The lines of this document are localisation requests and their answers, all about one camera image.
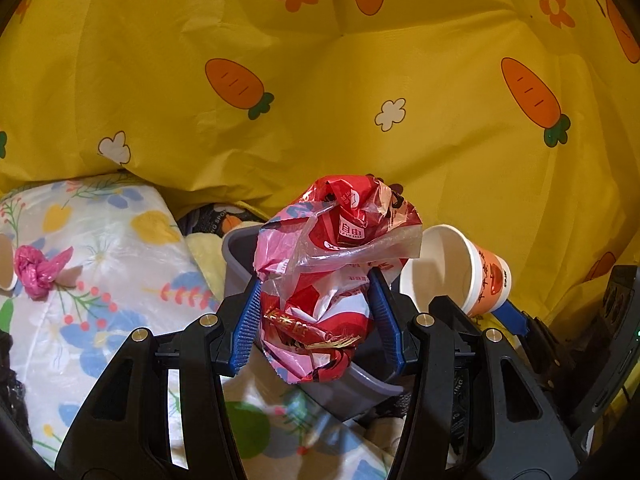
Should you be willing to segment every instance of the metal screw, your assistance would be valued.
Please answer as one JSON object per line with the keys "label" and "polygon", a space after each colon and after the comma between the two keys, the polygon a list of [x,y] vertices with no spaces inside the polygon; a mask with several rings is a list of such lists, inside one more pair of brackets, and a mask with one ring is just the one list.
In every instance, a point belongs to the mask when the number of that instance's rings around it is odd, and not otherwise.
{"label": "metal screw", "polygon": [[140,341],[144,341],[146,339],[146,336],[148,335],[149,330],[147,330],[146,328],[137,328],[133,331],[133,334],[131,334],[131,338],[136,343],[139,343]]}
{"label": "metal screw", "polygon": [[496,330],[495,328],[490,328],[485,332],[485,334],[486,334],[486,338],[489,341],[493,341],[494,343],[502,341],[502,332],[500,332],[499,330]]}
{"label": "metal screw", "polygon": [[218,316],[215,314],[205,314],[200,318],[202,326],[214,326],[218,322]]}
{"label": "metal screw", "polygon": [[433,319],[433,316],[431,316],[430,314],[418,314],[415,317],[415,322],[418,325],[431,326],[432,324],[434,324],[436,322],[436,320]]}

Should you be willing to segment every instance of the pink plastic bag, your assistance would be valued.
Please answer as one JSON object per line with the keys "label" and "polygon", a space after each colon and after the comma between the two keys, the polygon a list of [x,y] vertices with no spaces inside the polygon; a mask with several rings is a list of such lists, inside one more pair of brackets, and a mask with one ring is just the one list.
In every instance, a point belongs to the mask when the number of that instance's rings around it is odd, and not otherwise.
{"label": "pink plastic bag", "polygon": [[42,251],[34,247],[23,245],[16,249],[14,271],[32,300],[46,299],[55,282],[60,280],[61,273],[73,254],[73,247],[69,247],[47,260]]}
{"label": "pink plastic bag", "polygon": [[415,208],[372,176],[328,176],[269,220],[254,267],[262,280],[260,337],[287,382],[330,381],[372,328],[367,273],[388,282],[420,255]]}

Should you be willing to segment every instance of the pale yellow cloth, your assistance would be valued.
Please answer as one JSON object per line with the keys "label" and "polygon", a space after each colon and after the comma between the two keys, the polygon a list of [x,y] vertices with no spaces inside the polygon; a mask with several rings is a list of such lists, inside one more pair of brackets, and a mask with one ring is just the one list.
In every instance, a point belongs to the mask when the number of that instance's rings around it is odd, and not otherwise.
{"label": "pale yellow cloth", "polygon": [[[225,237],[235,229],[251,227],[252,225],[260,224],[259,222],[241,222],[226,233]],[[224,298],[226,261],[222,256],[223,238],[212,233],[193,233],[187,236],[186,240],[189,250],[214,296],[216,298]]]}
{"label": "pale yellow cloth", "polygon": [[395,456],[400,443],[402,428],[404,428],[404,417],[388,416],[376,418],[367,428],[364,437],[370,443],[389,453],[389,455]]}

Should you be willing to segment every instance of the gray plastic bin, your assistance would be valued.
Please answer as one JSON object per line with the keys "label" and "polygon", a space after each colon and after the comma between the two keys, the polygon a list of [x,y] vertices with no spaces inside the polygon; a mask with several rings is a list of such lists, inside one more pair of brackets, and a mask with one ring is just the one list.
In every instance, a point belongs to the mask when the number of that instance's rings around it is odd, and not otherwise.
{"label": "gray plastic bin", "polygon": [[[225,235],[222,255],[226,261],[225,297],[244,291],[251,280],[254,253],[260,226],[234,229]],[[374,331],[358,346],[354,361],[344,375],[328,383],[304,383],[300,388],[338,420],[348,420],[368,412],[389,397],[405,393],[398,384],[386,383],[386,370],[380,338]]]}

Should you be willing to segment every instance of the black plastic bag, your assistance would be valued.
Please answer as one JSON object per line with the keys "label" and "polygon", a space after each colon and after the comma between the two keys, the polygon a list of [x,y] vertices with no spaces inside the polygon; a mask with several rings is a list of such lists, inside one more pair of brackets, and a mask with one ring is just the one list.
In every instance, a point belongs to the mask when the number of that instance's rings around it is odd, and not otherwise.
{"label": "black plastic bag", "polygon": [[27,406],[24,403],[24,384],[16,378],[15,372],[9,367],[9,350],[13,344],[13,338],[7,332],[0,330],[0,401],[29,444],[33,444]]}

